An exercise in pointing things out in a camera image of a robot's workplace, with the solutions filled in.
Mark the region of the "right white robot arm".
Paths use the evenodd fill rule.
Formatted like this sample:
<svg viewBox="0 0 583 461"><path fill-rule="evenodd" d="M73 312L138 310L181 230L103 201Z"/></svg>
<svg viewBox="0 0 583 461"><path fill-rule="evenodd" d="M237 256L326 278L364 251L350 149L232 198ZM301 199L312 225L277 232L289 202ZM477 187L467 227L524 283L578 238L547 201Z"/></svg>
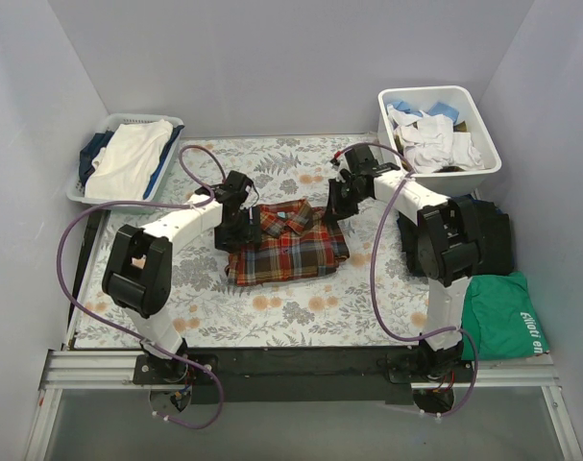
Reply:
<svg viewBox="0 0 583 461"><path fill-rule="evenodd" d="M353 144L330 160L336 177L328 181L327 218L339 221L358 213L361 202L372 199L386 204L375 238L370 263L373 311L390 337L424 342L430 347L418 358L420 374L429 381L444 379L453 369L447 352L462 341L461 321L466 290L484 256L474 203L467 197L448 197L414 179L410 167L374 157L374 142ZM377 251L385 221L392 210L416 226L416 260L428 278L429 296L426 331L416 337L402 337L382 321L377 307Z"/></svg>

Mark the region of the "plaid long sleeve shirt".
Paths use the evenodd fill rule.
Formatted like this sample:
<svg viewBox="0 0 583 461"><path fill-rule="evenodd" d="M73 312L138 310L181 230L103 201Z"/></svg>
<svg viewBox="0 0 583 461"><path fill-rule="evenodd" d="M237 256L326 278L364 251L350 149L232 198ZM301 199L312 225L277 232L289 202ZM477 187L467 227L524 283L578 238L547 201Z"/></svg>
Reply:
<svg viewBox="0 0 583 461"><path fill-rule="evenodd" d="M323 206L300 199L259 207L261 242L230 254L228 283L254 286L331 275L350 257L343 232Z"/></svg>

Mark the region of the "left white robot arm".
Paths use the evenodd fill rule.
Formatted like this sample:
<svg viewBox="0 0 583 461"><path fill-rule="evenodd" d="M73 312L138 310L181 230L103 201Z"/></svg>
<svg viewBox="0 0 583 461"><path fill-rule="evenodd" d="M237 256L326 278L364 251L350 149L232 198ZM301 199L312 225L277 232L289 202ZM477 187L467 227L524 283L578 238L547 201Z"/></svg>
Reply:
<svg viewBox="0 0 583 461"><path fill-rule="evenodd" d="M214 247L232 254L261 242L259 208L246 207L255 190L246 175L232 171L214 186L200 187L179 210L140 228L116 233L103 277L103 291L128 311L145 352L157 357L155 372L169 384L181 382L188 362L185 342L168 312L172 259L194 239L214 231Z"/></svg>

